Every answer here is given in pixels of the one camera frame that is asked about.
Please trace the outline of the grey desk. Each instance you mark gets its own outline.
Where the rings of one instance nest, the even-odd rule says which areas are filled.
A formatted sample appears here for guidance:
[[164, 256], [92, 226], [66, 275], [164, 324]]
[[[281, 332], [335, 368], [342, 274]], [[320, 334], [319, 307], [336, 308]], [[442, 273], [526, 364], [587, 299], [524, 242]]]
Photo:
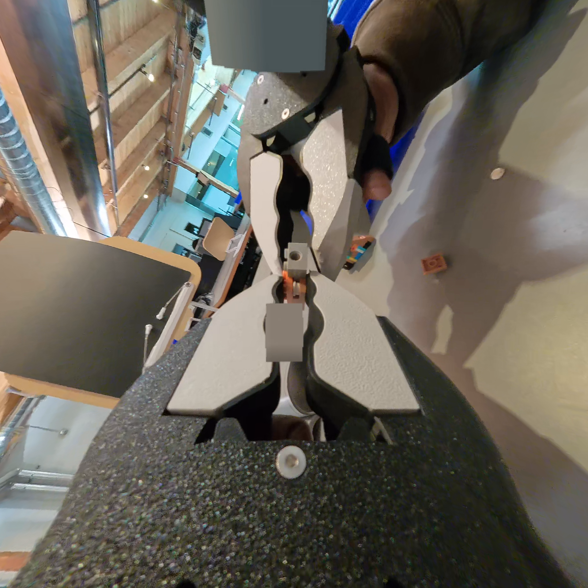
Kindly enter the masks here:
[[[378, 247], [337, 282], [459, 387], [587, 587], [587, 1], [575, 2], [423, 108]], [[449, 268], [424, 276], [438, 252]]]

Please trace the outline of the orange brick model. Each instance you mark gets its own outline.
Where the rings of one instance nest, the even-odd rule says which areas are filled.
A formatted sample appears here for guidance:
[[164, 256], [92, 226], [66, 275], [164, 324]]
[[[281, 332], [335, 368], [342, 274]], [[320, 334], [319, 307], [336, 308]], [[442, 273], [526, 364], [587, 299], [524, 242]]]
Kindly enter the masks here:
[[350, 273], [359, 271], [372, 254], [375, 243], [376, 239], [371, 235], [355, 235], [352, 239], [343, 269]]

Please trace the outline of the brown-orange square plate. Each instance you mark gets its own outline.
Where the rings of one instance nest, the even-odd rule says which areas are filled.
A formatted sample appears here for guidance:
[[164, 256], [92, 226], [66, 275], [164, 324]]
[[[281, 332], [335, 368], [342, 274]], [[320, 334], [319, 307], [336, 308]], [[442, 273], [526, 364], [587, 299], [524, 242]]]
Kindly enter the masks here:
[[438, 252], [422, 258], [420, 265], [424, 276], [436, 275], [437, 273], [445, 272], [449, 268], [450, 259], [442, 252]]

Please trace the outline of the grey hinge brick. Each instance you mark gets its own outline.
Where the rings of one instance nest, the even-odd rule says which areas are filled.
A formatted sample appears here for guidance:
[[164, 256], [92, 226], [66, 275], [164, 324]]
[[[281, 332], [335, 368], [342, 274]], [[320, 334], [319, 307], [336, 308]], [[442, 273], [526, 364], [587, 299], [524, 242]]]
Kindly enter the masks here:
[[284, 254], [283, 270], [294, 281], [305, 279], [308, 273], [318, 271], [312, 248], [307, 243], [290, 242]]

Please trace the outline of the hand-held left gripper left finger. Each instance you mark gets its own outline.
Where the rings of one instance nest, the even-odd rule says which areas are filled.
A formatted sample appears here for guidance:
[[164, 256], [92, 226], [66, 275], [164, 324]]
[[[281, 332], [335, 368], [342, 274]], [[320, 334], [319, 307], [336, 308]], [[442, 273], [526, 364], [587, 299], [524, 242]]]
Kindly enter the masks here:
[[167, 411], [222, 414], [279, 378], [266, 360], [264, 321], [279, 276], [269, 276], [225, 303], [211, 319]]

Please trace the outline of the person's left hand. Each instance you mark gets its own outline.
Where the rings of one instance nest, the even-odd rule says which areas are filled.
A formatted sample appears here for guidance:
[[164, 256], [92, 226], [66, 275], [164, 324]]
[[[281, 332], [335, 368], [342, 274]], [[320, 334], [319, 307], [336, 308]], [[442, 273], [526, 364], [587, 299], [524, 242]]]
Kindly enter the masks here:
[[313, 432], [309, 423], [304, 418], [273, 415], [270, 427], [270, 440], [312, 442]]

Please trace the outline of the white bracket bar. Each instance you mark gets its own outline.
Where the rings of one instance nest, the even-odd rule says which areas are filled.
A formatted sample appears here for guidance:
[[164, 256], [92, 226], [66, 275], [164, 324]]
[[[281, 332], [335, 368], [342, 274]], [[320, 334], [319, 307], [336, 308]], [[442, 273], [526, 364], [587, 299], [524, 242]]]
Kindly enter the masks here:
[[195, 285], [191, 282], [184, 283], [182, 287], [176, 292], [175, 297], [170, 299], [170, 301], [160, 309], [159, 313], [156, 316], [158, 320], [164, 319], [169, 304], [173, 300], [175, 301], [172, 311], [170, 312], [169, 317], [167, 318], [165, 325], [161, 331], [161, 334], [159, 335], [158, 340], [156, 341], [156, 343], [154, 344], [149, 353], [147, 352], [147, 349], [149, 335], [151, 334], [152, 326], [146, 325], [143, 346], [144, 349], [142, 372], [146, 371], [147, 368], [157, 363], [161, 356], [166, 352], [168, 347], [171, 345], [174, 338], [173, 334], [180, 323], [183, 313], [187, 309], [187, 305], [189, 305], [189, 303], [192, 301], [195, 288]]

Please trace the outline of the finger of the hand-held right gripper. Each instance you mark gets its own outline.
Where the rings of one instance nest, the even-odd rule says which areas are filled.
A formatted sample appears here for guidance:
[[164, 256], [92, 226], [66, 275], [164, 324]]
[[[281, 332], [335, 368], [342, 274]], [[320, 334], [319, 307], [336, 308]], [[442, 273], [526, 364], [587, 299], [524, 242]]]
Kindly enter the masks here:
[[307, 212], [312, 220], [311, 246], [319, 271], [335, 282], [352, 239], [369, 232], [362, 188], [348, 176], [342, 109], [321, 120], [300, 152], [311, 184]]
[[282, 181], [283, 161], [274, 153], [260, 153], [250, 161], [250, 212], [253, 231], [272, 274], [282, 275], [283, 263], [277, 229], [276, 195]]

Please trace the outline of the person's right forearm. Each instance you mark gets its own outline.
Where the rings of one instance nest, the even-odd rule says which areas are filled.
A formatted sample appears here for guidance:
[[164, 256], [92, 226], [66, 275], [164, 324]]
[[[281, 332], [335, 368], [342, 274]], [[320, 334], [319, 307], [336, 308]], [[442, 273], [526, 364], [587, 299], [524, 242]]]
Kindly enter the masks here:
[[399, 92], [393, 145], [438, 94], [575, 1], [373, 1], [353, 34]]

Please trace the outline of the tan wooden chair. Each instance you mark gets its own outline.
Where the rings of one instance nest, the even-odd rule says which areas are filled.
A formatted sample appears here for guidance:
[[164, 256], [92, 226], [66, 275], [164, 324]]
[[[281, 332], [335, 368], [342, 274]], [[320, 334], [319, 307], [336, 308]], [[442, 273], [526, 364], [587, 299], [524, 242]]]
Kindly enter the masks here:
[[220, 262], [226, 258], [227, 248], [235, 237], [235, 230], [223, 218], [215, 217], [206, 232], [202, 246], [206, 253]]

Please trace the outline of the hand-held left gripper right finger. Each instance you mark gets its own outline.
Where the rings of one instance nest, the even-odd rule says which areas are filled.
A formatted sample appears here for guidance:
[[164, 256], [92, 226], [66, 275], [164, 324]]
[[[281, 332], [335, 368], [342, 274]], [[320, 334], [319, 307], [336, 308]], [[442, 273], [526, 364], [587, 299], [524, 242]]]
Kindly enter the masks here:
[[309, 276], [312, 367], [320, 383], [368, 412], [418, 412], [416, 400], [373, 310], [325, 276]]

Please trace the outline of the long wooden-edged table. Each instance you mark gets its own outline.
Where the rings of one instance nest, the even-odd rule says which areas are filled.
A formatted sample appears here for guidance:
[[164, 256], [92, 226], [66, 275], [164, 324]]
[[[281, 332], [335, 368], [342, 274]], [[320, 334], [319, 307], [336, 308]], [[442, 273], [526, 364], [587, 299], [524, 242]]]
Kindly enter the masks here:
[[211, 306], [215, 309], [220, 308], [226, 301], [233, 279], [245, 254], [247, 243], [252, 235], [252, 226], [249, 224], [245, 228], [243, 225], [238, 229], [236, 235], [240, 237], [237, 241], [239, 246], [234, 251], [226, 254], [226, 258], [212, 289]]

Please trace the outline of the black panel with wooden rim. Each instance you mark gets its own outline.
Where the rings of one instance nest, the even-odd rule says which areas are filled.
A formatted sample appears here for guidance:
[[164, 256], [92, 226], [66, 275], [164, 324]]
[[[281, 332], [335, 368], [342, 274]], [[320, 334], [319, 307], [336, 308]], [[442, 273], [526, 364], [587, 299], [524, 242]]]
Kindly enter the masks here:
[[50, 396], [113, 409], [140, 377], [160, 309], [193, 260], [122, 237], [91, 242], [12, 232], [1, 240], [1, 399]]

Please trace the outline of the wooden beam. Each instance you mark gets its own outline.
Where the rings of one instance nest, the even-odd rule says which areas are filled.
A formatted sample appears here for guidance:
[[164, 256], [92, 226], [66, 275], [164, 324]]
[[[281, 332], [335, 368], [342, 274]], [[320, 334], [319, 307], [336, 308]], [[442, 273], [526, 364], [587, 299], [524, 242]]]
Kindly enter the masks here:
[[235, 197], [235, 198], [239, 194], [239, 192], [236, 189], [230, 187], [229, 185], [225, 184], [224, 182], [221, 182], [216, 177], [205, 172], [204, 170], [196, 168], [195, 166], [192, 166], [190, 163], [188, 163], [188, 161], [186, 161], [183, 158], [173, 157], [171, 162], [173, 165], [179, 166], [179, 167], [187, 170], [191, 174], [195, 175], [198, 182], [200, 182], [204, 186], [212, 185], [212, 186], [216, 187], [217, 189], [221, 190], [222, 192], [224, 192], [232, 197]]

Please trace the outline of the silver ventilation duct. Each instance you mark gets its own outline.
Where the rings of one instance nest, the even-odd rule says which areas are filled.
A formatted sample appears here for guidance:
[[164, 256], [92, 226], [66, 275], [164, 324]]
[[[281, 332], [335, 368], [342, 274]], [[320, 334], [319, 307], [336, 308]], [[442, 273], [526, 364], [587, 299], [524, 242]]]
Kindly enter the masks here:
[[3, 92], [1, 171], [32, 213], [41, 232], [61, 237], [68, 236]]

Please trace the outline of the person's right hand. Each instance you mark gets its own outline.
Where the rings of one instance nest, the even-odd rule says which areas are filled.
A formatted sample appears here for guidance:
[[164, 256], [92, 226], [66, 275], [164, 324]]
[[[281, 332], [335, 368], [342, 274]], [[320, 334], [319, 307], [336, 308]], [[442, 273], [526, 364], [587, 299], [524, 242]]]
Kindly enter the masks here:
[[364, 202], [383, 201], [391, 193], [393, 165], [390, 146], [399, 115], [399, 92], [391, 75], [377, 63], [364, 65], [364, 77], [375, 106], [375, 122], [364, 166]]

